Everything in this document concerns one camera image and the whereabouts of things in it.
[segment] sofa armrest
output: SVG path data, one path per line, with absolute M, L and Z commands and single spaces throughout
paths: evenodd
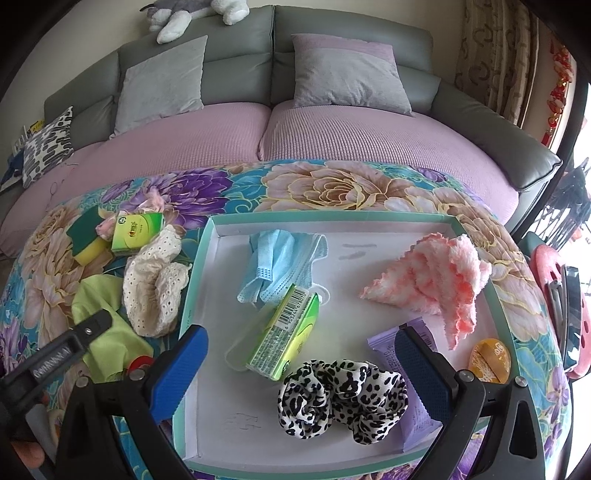
M 433 100 L 431 116 L 492 158 L 518 192 L 552 177 L 562 164 L 521 128 L 443 81 Z
M 0 226 L 2 226 L 6 215 L 8 215 L 8 212 L 10 212 L 11 208 L 24 191 L 25 189 L 20 181 L 19 183 L 8 187 L 3 192 L 0 192 Z

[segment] pink towel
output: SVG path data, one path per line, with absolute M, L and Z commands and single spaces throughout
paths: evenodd
M 361 298 L 427 314 L 441 314 L 449 348 L 476 326 L 476 296 L 492 265 L 479 260 L 467 235 L 447 239 L 431 233 L 365 287 Z

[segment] purple snack package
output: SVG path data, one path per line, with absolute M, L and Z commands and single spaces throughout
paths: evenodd
M 407 325 L 413 327 L 427 346 L 434 352 L 437 352 L 437 345 L 435 345 L 433 335 L 427 328 L 427 325 L 425 325 L 422 317 L 407 322 Z M 379 333 L 369 338 L 368 344 L 372 350 L 375 350 L 379 354 L 382 367 L 388 371 L 400 373 L 406 380 L 408 409 L 402 415 L 398 425 L 400 425 L 402 431 L 401 451 L 407 452 L 420 443 L 427 435 L 437 430 L 441 426 L 441 422 L 433 420 L 429 416 L 408 375 L 396 357 L 394 339 L 399 330 L 399 327 L 394 327 L 387 332 Z

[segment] plush toy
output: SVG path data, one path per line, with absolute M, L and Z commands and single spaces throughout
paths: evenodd
M 156 39 L 160 44 L 183 35 L 194 18 L 218 13 L 226 25 L 233 25 L 250 13 L 246 0 L 156 0 L 140 11 L 146 9 L 150 31 L 160 31 Z

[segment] blue face mask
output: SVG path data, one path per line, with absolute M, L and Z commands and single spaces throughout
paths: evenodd
M 312 286 L 312 263 L 328 255 L 326 237 L 317 233 L 269 230 L 251 235 L 252 257 L 238 301 L 279 305 L 292 284 Z

